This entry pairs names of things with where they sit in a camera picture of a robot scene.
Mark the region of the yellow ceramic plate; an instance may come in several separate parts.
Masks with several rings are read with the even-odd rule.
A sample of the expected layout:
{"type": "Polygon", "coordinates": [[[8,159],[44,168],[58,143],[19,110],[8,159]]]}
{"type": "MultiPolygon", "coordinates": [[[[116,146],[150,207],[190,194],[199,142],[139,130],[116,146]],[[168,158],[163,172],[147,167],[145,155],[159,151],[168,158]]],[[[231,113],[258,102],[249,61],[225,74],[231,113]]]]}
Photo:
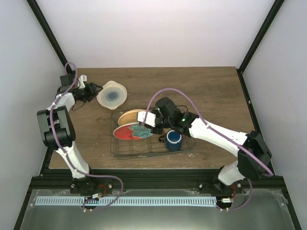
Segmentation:
{"type": "Polygon", "coordinates": [[[138,112],[145,112],[145,111],[146,111],[145,109],[134,109],[123,113],[118,119],[118,125],[122,126],[129,123],[137,122],[138,112]]]}

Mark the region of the red plate teal flower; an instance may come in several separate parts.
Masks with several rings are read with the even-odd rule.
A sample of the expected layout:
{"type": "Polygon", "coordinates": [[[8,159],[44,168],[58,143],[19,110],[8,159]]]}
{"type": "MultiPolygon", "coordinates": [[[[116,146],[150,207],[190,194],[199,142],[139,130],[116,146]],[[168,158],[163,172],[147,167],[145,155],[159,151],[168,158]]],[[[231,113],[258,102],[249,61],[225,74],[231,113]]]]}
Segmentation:
{"type": "Polygon", "coordinates": [[[119,126],[113,131],[113,136],[120,140],[141,140],[152,135],[149,128],[141,126],[138,122],[119,126]]]}

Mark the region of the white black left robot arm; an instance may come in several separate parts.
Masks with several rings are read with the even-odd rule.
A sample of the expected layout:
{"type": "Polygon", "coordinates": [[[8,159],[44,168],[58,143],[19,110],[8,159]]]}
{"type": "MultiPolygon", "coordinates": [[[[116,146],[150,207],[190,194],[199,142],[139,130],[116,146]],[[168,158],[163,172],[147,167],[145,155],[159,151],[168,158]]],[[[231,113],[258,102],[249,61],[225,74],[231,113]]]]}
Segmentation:
{"type": "Polygon", "coordinates": [[[92,101],[103,87],[88,83],[85,75],[77,80],[71,74],[63,75],[60,81],[55,101],[47,109],[37,112],[39,129],[45,146],[64,159],[74,179],[81,179],[90,174],[90,166],[76,147],[76,133],[69,111],[77,101],[83,104],[92,101]]]}

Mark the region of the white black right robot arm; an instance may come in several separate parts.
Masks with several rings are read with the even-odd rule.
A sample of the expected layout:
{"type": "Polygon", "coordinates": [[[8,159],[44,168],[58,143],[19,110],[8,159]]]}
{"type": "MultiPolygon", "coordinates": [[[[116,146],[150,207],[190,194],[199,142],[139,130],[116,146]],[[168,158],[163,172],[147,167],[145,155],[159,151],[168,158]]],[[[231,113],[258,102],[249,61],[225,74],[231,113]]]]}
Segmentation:
{"type": "Polygon", "coordinates": [[[236,161],[222,167],[214,179],[216,192],[226,192],[239,180],[257,181],[263,176],[273,176],[269,169],[272,154],[259,132],[247,134],[215,125],[202,119],[200,114],[182,112],[168,97],[158,100],[155,106],[145,120],[153,133],[170,128],[180,135],[214,144],[236,157],[236,161]]]}

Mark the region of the white bowl green red rim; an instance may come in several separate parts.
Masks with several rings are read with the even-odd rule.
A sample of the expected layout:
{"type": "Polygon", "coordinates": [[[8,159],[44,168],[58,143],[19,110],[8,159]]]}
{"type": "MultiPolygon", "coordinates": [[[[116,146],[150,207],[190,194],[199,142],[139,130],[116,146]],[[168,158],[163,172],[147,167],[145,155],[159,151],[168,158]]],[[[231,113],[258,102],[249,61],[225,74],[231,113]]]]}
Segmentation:
{"type": "Polygon", "coordinates": [[[96,99],[102,107],[115,110],[126,101],[127,97],[127,89],[122,84],[110,80],[103,86],[96,99]]]}

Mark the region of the dark blue ceramic mug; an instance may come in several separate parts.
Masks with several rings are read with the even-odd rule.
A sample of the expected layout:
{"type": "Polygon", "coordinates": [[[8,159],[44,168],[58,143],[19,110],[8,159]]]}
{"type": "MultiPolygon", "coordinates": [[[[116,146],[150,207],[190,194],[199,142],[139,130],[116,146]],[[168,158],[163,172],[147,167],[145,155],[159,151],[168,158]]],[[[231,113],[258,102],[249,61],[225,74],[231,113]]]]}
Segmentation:
{"type": "Polygon", "coordinates": [[[182,147],[182,135],[174,130],[168,131],[165,135],[159,137],[159,142],[164,143],[169,152],[180,151],[182,147]]]}

